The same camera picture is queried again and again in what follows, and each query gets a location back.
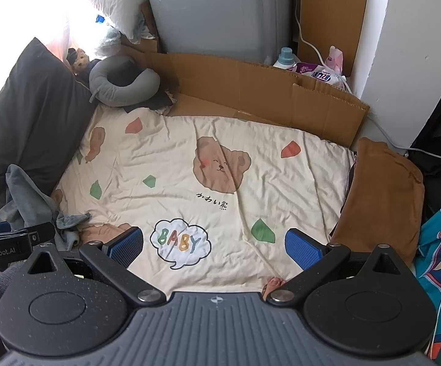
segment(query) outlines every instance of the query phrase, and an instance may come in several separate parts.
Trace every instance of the gray neck pillow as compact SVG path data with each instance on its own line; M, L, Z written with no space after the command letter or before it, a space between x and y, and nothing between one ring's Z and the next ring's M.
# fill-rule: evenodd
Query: gray neck pillow
M90 71L90 91L102 103L111 107L124 107L140 103L153 97L159 89L159 75L151 69L144 70L132 84L119 87L112 84L107 76L124 64L133 62L130 56L114 55L98 62Z

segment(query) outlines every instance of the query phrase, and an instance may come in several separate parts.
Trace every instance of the blue bottle cap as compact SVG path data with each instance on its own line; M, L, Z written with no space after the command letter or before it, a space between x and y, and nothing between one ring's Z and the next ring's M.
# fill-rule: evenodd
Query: blue bottle cap
M292 49L288 47L281 48L281 53L278 56L278 62L280 62L282 65L292 65L295 63Z

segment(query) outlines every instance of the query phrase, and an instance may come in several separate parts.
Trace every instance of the bed sheet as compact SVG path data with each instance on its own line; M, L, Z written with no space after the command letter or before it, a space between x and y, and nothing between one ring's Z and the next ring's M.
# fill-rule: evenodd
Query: bed sheet
M297 129L100 105L55 193L67 215L140 227L129 270L167 295L259 291L301 271L288 229L327 243L353 163Z

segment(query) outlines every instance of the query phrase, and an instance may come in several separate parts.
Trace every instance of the red leaf print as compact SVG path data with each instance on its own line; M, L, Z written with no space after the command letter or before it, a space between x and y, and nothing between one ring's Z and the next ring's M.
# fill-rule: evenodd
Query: red leaf print
M142 130L142 122L141 119L137 117L134 121L132 121L129 125L127 125L125 133L136 134L141 132L141 130Z
M300 154L300 151L302 151L300 146L297 144L297 142L292 140L283 150L281 150L281 157L288 158L291 156L297 156Z

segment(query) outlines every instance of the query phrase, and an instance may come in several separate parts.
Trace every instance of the white wall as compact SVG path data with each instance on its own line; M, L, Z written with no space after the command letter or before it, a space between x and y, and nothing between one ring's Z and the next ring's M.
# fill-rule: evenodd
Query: white wall
M441 0L384 5L368 0L351 80L392 140L410 146L441 97ZM368 122L361 135L385 140Z

